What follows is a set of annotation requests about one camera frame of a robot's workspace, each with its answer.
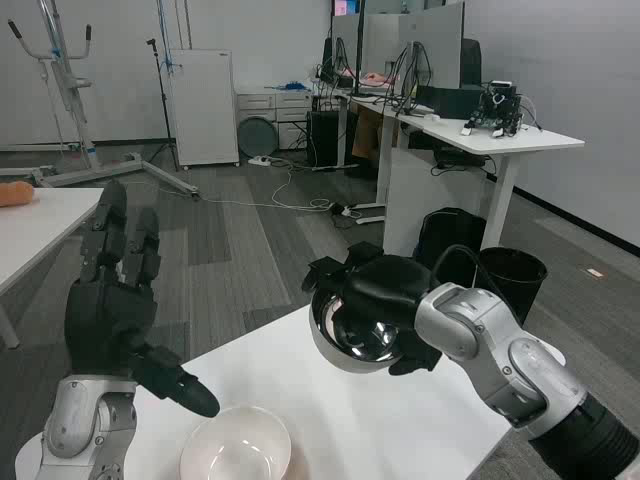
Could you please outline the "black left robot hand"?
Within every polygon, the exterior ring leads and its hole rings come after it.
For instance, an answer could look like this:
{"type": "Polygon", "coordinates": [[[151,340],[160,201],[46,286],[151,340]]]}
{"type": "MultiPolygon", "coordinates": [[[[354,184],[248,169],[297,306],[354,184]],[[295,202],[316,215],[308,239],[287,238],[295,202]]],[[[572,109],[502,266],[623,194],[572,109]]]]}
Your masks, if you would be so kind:
{"type": "Polygon", "coordinates": [[[64,336],[72,370],[132,380],[159,399],[213,418],[220,411],[214,394],[174,352],[146,340],[157,311],[152,283],[161,265],[159,246],[154,209],[143,208],[129,230],[126,188],[110,181],[84,235],[80,276],[67,299],[64,336]]]}

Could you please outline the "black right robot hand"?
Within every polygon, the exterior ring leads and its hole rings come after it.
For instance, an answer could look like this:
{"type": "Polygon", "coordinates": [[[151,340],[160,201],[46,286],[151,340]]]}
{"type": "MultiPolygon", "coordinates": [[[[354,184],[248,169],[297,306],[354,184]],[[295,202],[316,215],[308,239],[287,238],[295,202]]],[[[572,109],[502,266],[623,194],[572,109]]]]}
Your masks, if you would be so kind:
{"type": "Polygon", "coordinates": [[[325,256],[309,264],[302,290],[316,348],[350,373],[392,376],[435,369],[442,353],[421,340],[414,324],[430,271],[414,260],[360,242],[345,261],[325,256]]]}

